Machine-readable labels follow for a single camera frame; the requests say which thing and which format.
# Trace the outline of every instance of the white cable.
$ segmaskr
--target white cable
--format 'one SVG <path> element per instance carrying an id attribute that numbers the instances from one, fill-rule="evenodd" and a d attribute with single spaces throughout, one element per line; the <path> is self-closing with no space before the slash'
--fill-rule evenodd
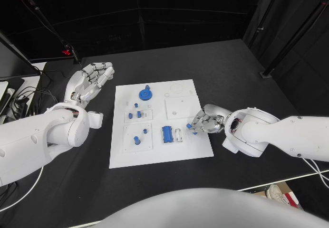
<path id="1" fill-rule="evenodd" d="M 40 173 L 38 173 L 38 177 L 37 177 L 37 179 L 36 179 L 36 182 L 34 182 L 34 184 L 33 184 L 33 186 L 31 186 L 28 192 L 27 192 L 27 193 L 24 194 L 24 196 L 20 198 L 20 200 L 25 197 L 25 195 L 30 193 L 31 189 L 34 188 L 36 183 L 37 183 L 37 181 L 38 181 L 38 179 L 40 179 L 40 176 L 41 176 L 41 175 L 40 175 L 40 174 L 41 174 L 41 171 L 43 171 L 43 167 L 40 168 Z M 12 203 L 10 206 L 7 206 L 4 209 L 1 209 L 0 212 L 2 212 L 5 209 L 8 209 L 11 206 L 14 206 L 14 205 L 20 202 L 20 200 L 18 200 L 15 203 Z"/>
<path id="2" fill-rule="evenodd" d="M 313 167 L 311 164 L 307 162 L 307 160 L 305 160 L 304 158 L 303 158 L 303 160 L 304 160 L 304 162 L 308 164 L 308 166 L 311 167 L 311 169 L 317 172 L 317 174 L 318 174 L 318 176 L 320 176 L 320 180 L 321 180 L 324 186 L 329 188 L 329 186 L 327 186 L 327 184 L 326 184 L 326 182 L 324 182 L 324 180 L 323 180 L 323 178 L 324 178 L 324 179 L 329 181 L 329 178 L 326 178 L 326 177 L 321 175 L 320 169 L 318 169 L 318 166 L 317 166 L 316 162 L 310 159 L 310 161 L 313 162 L 313 164 L 314 164 L 314 166 L 316 166 L 316 169 L 314 169 L 314 167 Z"/>

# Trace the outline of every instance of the blue object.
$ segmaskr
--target blue object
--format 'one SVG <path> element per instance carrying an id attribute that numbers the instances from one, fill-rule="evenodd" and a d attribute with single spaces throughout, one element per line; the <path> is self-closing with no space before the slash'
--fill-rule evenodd
<path id="1" fill-rule="evenodd" d="M 139 139 L 137 136 L 134 137 L 134 141 L 135 141 L 135 145 L 139 145 Z"/>
<path id="2" fill-rule="evenodd" d="M 171 127 L 170 126 L 163 127 L 163 142 L 164 143 L 173 142 L 173 134 L 171 134 Z"/>
<path id="3" fill-rule="evenodd" d="M 190 129 L 190 128 L 191 128 L 190 124 L 186 124 L 186 127 Z M 196 133 L 196 132 L 193 132 L 193 134 L 197 134 L 197 133 Z"/>
<path id="4" fill-rule="evenodd" d="M 148 87 L 148 86 L 145 86 L 145 89 L 142 89 L 142 90 L 138 92 L 138 98 L 139 98 L 142 101 L 150 100 L 150 98 L 151 98 L 151 91 L 150 91 L 150 87 Z"/>

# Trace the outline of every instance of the black table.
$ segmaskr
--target black table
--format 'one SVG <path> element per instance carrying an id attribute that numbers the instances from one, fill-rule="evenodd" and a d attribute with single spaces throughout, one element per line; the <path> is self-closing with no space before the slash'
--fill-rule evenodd
<path id="1" fill-rule="evenodd" d="M 111 62 L 113 79 L 106 82 L 86 110 L 103 114 L 102 127 L 44 166 L 40 181 L 24 200 L 1 214 L 0 227 L 63 228 L 103 219 L 137 201 L 187 188 L 239 190 L 311 173 L 301 159 L 268 145 L 259 158 L 230 153 L 225 134 L 210 134 L 215 157 L 108 169 L 115 86 L 193 79 L 200 105 L 235 111 L 256 107 L 278 118 L 297 115 L 272 79 L 262 79 L 262 66 L 240 40 L 88 57 L 82 65 Z M 70 76 L 72 60 L 50 62 L 44 70 Z M 67 79 L 57 72 L 51 92 L 60 100 Z M 49 98 L 46 106 L 53 105 Z M 318 162 L 320 169 L 329 165 Z M 38 171 L 18 181 L 14 202 L 28 190 Z"/>

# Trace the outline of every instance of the robotic hand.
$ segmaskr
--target robotic hand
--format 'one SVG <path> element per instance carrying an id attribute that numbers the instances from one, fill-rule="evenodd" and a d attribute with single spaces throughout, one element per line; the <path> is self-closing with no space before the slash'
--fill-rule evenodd
<path id="1" fill-rule="evenodd" d="M 189 131 L 225 131 L 222 146 L 233 153 L 240 151 L 259 157 L 268 144 L 290 156 L 329 162 L 329 118 L 291 116 L 278 120 L 256 108 L 229 112 L 207 104 L 187 124 Z"/>
<path id="2" fill-rule="evenodd" d="M 0 125 L 0 186 L 14 182 L 72 147 L 82 145 L 89 128 L 99 128 L 102 114 L 85 107 L 112 79 L 111 63 L 90 63 L 72 75 L 64 101 L 44 114 Z"/>

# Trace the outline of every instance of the small white component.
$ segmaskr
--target small white component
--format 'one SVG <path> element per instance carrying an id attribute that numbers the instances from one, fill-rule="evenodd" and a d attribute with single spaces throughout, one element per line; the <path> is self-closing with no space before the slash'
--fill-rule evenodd
<path id="1" fill-rule="evenodd" d="M 174 134 L 176 134 L 176 142 L 183 142 L 181 140 L 181 134 L 180 134 L 180 129 L 174 130 Z"/>
<path id="2" fill-rule="evenodd" d="M 168 120 L 189 118 L 199 112 L 197 96 L 165 98 L 165 116 Z"/>
<path id="3" fill-rule="evenodd" d="M 122 152 L 138 152 L 152 150 L 152 141 L 151 141 L 151 124 L 134 124 L 124 126 L 122 129 Z M 134 137 L 138 137 L 139 144 L 135 145 Z"/>
<path id="4" fill-rule="evenodd" d="M 102 113 L 96 113 L 89 111 L 88 112 L 88 117 L 89 117 L 89 127 L 93 129 L 98 129 L 102 124 Z"/>
<path id="5" fill-rule="evenodd" d="M 137 112 L 138 111 L 129 111 L 124 112 L 124 122 L 125 123 L 132 123 L 132 122 L 141 122 L 147 120 L 152 120 L 152 114 L 151 114 L 151 109 L 150 110 L 139 110 L 141 117 L 137 117 Z"/>

